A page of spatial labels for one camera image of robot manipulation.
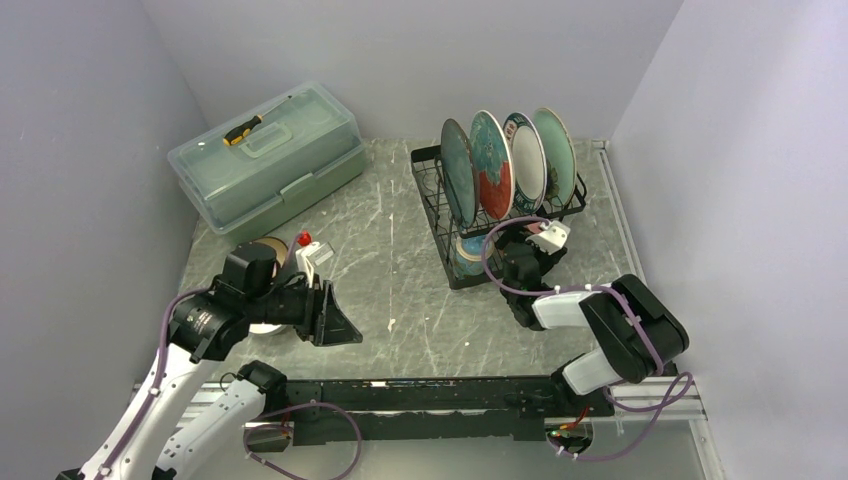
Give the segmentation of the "dark blue speckled plate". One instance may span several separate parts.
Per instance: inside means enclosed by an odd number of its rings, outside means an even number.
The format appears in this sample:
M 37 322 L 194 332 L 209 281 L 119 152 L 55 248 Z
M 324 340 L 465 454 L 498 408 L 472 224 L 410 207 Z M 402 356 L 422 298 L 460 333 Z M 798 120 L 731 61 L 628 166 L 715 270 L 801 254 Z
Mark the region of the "dark blue speckled plate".
M 440 155 L 444 191 L 451 213 L 460 229 L 468 229 L 478 213 L 479 186 L 468 136 L 453 118 L 443 123 Z

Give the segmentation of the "red teal flower plate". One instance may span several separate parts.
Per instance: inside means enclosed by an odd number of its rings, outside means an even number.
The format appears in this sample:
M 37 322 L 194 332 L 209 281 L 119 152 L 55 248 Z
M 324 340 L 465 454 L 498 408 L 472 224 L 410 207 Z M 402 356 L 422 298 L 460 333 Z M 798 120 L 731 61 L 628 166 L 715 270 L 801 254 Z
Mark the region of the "red teal flower plate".
M 512 209 L 515 193 L 512 157 L 501 124 L 488 110 L 475 113 L 470 144 L 480 205 L 489 217 L 502 220 Z

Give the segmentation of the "light blue flower plate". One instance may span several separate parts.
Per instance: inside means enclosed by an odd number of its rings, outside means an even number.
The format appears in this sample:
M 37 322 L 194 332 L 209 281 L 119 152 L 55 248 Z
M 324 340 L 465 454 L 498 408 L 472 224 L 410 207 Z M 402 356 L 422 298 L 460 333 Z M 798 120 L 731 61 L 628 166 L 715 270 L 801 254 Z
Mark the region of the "light blue flower plate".
M 542 141 L 547 163 L 545 199 L 567 206 L 573 196 L 577 178 L 573 142 L 562 119 L 550 108 L 537 109 L 532 121 Z

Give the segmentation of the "red teal rimmed plate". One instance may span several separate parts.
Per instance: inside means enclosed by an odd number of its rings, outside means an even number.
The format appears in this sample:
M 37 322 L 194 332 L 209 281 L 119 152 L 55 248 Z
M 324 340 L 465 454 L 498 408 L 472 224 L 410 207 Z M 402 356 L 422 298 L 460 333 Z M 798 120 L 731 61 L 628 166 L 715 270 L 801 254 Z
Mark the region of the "red teal rimmed plate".
M 503 131 L 509 147 L 515 183 L 514 208 L 523 214 L 537 212 L 547 187 L 548 167 L 540 135 L 531 119 L 511 113 Z

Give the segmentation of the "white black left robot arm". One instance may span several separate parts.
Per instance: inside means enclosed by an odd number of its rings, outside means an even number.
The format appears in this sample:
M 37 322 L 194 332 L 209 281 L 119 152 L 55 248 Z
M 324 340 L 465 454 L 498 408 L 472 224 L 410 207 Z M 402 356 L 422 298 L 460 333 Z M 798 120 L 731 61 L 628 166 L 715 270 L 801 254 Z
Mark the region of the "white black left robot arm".
M 291 326 L 317 347 L 356 344 L 361 332 L 339 308 L 331 281 L 304 272 L 275 245 L 238 245 L 207 288 L 174 298 L 161 321 L 157 353 L 108 438 L 61 479 L 180 479 L 212 452 L 213 436 L 289 410 L 287 378 L 253 361 L 185 428 L 178 422 L 207 377 L 254 324 Z

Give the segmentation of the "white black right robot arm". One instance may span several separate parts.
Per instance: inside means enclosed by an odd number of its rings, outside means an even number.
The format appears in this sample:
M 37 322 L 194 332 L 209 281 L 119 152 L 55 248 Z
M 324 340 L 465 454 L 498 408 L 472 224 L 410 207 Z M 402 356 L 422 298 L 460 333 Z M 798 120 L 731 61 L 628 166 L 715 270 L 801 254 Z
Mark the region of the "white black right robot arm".
M 557 292 L 543 282 L 553 259 L 526 243 L 507 245 L 501 293 L 521 326 L 534 331 L 587 327 L 598 343 L 554 375 L 560 380 L 550 391 L 557 411 L 574 415 L 596 390 L 661 374 L 688 349 L 685 328 L 637 276 Z

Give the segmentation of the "blue mug orange inside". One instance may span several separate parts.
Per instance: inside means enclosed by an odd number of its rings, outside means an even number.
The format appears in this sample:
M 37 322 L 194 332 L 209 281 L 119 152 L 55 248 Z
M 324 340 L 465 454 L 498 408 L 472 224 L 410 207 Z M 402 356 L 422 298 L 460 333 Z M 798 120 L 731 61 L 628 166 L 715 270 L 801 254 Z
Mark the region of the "blue mug orange inside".
M 491 243 L 484 248 L 486 236 L 469 238 L 457 237 L 454 242 L 454 253 L 452 254 L 452 271 L 459 279 L 470 278 L 484 274 L 483 259 L 492 266 L 491 256 L 494 247 Z

